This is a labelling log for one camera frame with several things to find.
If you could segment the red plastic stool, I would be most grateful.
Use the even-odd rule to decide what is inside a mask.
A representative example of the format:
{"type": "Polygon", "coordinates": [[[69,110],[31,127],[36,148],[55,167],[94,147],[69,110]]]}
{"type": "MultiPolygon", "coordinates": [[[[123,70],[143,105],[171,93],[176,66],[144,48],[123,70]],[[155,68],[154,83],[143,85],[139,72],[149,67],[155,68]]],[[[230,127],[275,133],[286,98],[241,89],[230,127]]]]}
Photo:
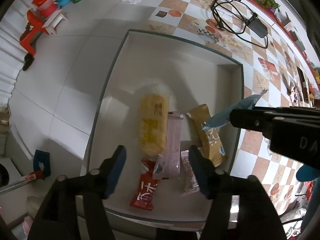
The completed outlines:
{"type": "Polygon", "coordinates": [[[31,56],[35,56],[36,50],[31,46],[31,41],[38,32],[49,34],[43,27],[44,21],[39,18],[32,10],[27,11],[28,23],[25,28],[25,32],[20,36],[20,45],[31,56]]]}

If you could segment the red white-lettered snack packet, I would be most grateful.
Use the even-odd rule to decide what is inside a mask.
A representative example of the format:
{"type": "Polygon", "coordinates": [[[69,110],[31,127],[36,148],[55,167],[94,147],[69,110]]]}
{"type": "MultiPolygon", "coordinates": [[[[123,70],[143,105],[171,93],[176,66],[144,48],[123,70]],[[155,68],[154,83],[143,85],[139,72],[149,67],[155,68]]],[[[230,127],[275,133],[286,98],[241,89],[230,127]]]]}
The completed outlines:
{"type": "Polygon", "coordinates": [[[153,210],[152,199],[159,184],[159,179],[153,179],[153,170],[156,162],[150,159],[142,159],[143,172],[140,175],[138,190],[133,196],[130,206],[146,211],[153,210]]]}

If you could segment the white pink crispy snack packet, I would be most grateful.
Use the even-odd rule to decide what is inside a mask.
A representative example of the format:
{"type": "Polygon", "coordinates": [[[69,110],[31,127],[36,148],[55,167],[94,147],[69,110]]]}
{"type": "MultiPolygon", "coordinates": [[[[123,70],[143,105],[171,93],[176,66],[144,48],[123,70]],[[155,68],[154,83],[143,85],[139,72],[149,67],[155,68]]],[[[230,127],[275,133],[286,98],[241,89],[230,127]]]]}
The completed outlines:
{"type": "Polygon", "coordinates": [[[199,192],[199,184],[196,180],[195,174],[193,172],[190,160],[189,151],[185,150],[181,152],[181,160],[185,170],[185,186],[182,196],[187,196],[192,193],[199,192]]]}

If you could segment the white storage box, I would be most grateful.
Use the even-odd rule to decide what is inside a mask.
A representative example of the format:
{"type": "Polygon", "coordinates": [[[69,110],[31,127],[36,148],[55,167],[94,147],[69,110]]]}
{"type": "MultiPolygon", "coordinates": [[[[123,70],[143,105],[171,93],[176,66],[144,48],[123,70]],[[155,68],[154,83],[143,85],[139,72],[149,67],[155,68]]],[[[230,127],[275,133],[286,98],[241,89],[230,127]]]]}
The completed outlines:
{"type": "Polygon", "coordinates": [[[213,116],[243,96],[239,61],[184,38],[129,30],[103,85],[85,155],[92,170],[117,146],[126,148],[104,209],[161,224],[204,222],[211,201],[184,192],[180,152],[202,145],[202,127],[188,113],[204,104],[213,116]]]}

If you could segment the black power adapter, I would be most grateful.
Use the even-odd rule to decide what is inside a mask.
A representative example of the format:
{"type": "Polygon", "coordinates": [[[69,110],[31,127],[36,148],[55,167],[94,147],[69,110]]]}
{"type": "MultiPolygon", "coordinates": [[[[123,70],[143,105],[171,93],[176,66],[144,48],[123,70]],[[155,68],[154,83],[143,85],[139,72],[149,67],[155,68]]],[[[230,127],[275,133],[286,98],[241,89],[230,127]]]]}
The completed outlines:
{"type": "Polygon", "coordinates": [[[268,35],[267,26],[261,22],[257,13],[253,13],[252,16],[246,20],[246,26],[256,33],[260,38],[264,38],[268,35]]]}

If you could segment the red-cased smartphone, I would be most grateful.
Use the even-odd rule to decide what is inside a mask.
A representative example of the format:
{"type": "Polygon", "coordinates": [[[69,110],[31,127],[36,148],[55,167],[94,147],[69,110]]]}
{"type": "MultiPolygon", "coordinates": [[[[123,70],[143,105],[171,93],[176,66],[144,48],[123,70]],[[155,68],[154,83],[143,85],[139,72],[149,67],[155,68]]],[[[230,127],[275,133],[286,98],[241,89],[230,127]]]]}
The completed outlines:
{"type": "Polygon", "coordinates": [[[307,90],[306,81],[305,81],[303,71],[299,67],[297,67],[297,72],[298,72],[299,79],[300,79],[304,102],[309,103],[308,90],[307,90]]]}

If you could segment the white step stool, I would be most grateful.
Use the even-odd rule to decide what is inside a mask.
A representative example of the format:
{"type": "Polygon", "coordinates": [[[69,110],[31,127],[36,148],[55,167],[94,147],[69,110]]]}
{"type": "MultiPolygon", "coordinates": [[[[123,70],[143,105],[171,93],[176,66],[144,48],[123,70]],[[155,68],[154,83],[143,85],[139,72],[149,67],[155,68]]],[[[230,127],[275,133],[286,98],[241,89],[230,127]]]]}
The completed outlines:
{"type": "Polygon", "coordinates": [[[49,35],[56,34],[56,26],[62,21],[68,20],[67,16],[62,12],[62,9],[53,12],[46,20],[43,28],[48,32],[49,35]]]}

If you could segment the gold snack packet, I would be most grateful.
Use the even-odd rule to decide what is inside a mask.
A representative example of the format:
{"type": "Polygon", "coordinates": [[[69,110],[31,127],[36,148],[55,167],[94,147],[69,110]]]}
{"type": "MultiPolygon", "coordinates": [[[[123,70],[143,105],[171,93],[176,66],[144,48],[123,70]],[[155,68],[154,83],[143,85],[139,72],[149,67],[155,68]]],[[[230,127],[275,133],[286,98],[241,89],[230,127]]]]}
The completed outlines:
{"type": "Polygon", "coordinates": [[[187,116],[193,120],[196,126],[202,142],[200,152],[203,157],[209,159],[214,167],[220,166],[226,157],[218,130],[215,128],[203,129],[210,119],[208,106],[206,104],[199,105],[190,110],[187,116]]]}

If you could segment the yellow snack packet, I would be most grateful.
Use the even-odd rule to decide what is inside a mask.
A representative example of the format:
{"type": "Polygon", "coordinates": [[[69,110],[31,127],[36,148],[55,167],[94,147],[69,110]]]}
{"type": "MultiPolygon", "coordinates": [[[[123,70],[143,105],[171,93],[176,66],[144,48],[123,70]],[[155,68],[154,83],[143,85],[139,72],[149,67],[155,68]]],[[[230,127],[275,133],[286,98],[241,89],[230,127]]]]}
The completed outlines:
{"type": "Polygon", "coordinates": [[[164,152],[170,96],[148,94],[140,103],[139,144],[142,152],[154,157],[164,152]]]}

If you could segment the mauve snack bar packet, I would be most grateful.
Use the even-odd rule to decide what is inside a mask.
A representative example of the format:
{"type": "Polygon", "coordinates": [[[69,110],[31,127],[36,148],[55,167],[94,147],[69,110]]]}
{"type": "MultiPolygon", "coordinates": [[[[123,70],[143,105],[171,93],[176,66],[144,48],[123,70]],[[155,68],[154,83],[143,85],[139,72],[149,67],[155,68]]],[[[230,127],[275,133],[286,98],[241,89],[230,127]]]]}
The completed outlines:
{"type": "Polygon", "coordinates": [[[166,147],[164,152],[157,157],[153,179],[169,179],[180,174],[182,120],[183,115],[181,113],[168,113],[166,147]]]}

